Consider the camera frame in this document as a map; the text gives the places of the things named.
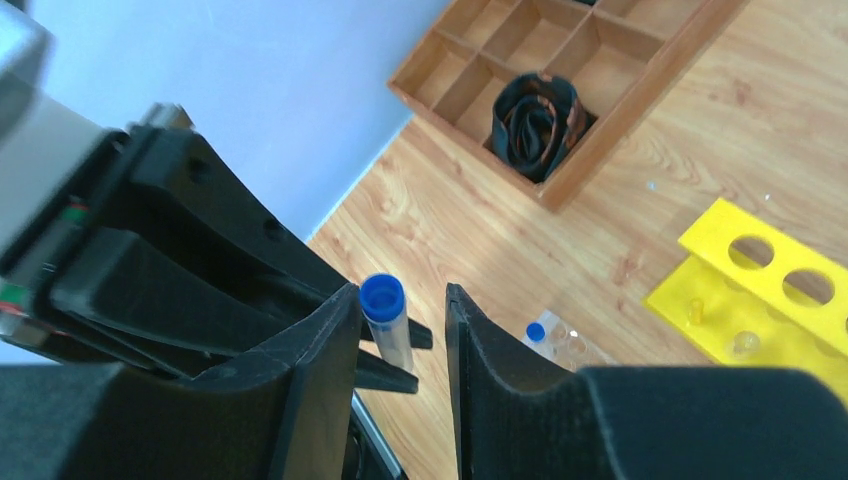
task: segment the black strap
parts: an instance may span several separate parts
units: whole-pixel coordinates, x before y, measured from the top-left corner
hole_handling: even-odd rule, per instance
[[[543,73],[510,82],[492,117],[495,155],[534,183],[548,178],[595,121],[571,82]]]

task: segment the wooden box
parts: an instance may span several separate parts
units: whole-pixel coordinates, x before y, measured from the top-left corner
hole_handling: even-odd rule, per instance
[[[389,80],[412,110],[544,206],[575,194],[745,0],[455,0]],[[543,183],[489,149],[492,106],[525,72],[571,81],[592,128]]]

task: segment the blue tube cap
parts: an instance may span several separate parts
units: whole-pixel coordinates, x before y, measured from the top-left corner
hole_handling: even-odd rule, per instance
[[[400,280],[388,273],[368,277],[359,288],[362,311],[373,322],[390,322],[403,312],[405,297]]]
[[[527,338],[539,343],[545,339],[545,327],[539,322],[533,322],[527,325]]]

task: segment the wooden table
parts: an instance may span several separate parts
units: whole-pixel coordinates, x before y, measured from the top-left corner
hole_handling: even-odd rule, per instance
[[[456,475],[446,282],[516,336],[550,309],[622,363],[704,363],[641,299],[719,196],[848,265],[846,113],[848,4],[752,0],[556,214],[413,120],[311,242],[353,281],[398,275],[433,329],[417,395],[362,392],[410,477]]]

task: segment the blue wall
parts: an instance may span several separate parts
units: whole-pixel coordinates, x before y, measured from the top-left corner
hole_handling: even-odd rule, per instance
[[[409,119],[385,83],[449,0],[30,0],[56,37],[43,87],[124,127],[182,104],[305,239]],[[2,344],[0,362],[29,359]]]

